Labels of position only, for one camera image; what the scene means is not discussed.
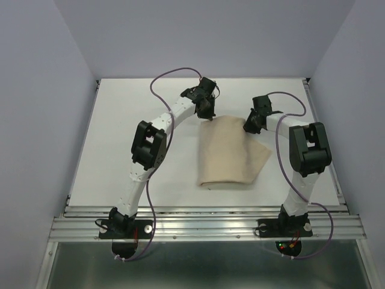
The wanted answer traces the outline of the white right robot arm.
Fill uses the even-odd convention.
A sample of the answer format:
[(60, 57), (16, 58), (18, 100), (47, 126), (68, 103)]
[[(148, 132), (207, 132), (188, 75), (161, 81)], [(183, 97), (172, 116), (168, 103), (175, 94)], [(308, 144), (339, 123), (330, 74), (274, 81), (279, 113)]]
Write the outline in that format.
[[(244, 124), (244, 130), (251, 134), (260, 134), (261, 130), (275, 133), (280, 170), (289, 184), (289, 193), (281, 207), (277, 228), (280, 233), (290, 235), (298, 229), (297, 219), (305, 218), (315, 182), (331, 164), (332, 155), (324, 124), (299, 119), (307, 112), (303, 102), (293, 94), (282, 92), (298, 101), (303, 112), (298, 114), (274, 111), (270, 100), (272, 94), (276, 95), (277, 92), (253, 98), (253, 108)], [(283, 167), (279, 137), (289, 141), (292, 178), (288, 177)]]

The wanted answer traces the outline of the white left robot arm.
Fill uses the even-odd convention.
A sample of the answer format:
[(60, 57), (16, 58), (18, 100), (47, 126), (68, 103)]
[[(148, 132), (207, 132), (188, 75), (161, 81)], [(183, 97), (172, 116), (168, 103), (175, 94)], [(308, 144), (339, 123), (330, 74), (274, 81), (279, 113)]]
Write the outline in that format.
[(140, 197), (150, 176), (165, 160), (174, 129), (193, 115), (205, 120), (215, 117), (216, 86), (211, 79), (202, 77), (197, 86), (184, 90), (166, 113), (150, 122), (142, 120), (138, 124), (131, 147), (132, 167), (128, 188), (108, 217), (120, 237), (133, 233)]

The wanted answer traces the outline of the beige cloth drape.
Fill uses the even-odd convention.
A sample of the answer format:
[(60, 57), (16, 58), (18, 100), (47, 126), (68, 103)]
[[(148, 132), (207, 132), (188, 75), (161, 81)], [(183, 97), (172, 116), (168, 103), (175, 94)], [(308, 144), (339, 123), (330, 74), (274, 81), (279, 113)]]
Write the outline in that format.
[(272, 151), (246, 133), (245, 119), (220, 116), (201, 123), (197, 185), (208, 190), (248, 190)]

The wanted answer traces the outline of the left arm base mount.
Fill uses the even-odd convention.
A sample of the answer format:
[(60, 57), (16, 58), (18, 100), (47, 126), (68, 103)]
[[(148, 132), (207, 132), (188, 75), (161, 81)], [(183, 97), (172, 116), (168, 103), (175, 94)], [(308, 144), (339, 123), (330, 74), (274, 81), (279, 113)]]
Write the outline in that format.
[(96, 219), (98, 238), (111, 240), (111, 252), (116, 260), (130, 262), (140, 259), (149, 250), (155, 236), (156, 220), (137, 220), (111, 209), (108, 218)]

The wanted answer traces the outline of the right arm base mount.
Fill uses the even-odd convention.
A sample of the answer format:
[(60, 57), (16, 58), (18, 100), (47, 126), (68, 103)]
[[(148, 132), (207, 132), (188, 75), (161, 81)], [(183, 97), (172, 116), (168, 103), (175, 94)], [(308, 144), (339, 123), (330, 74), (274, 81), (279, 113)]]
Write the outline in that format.
[(312, 237), (312, 227), (308, 213), (289, 216), (282, 208), (276, 219), (258, 219), (254, 235), (260, 238), (277, 238), (279, 253), (289, 257), (299, 257), (302, 251), (301, 238)]

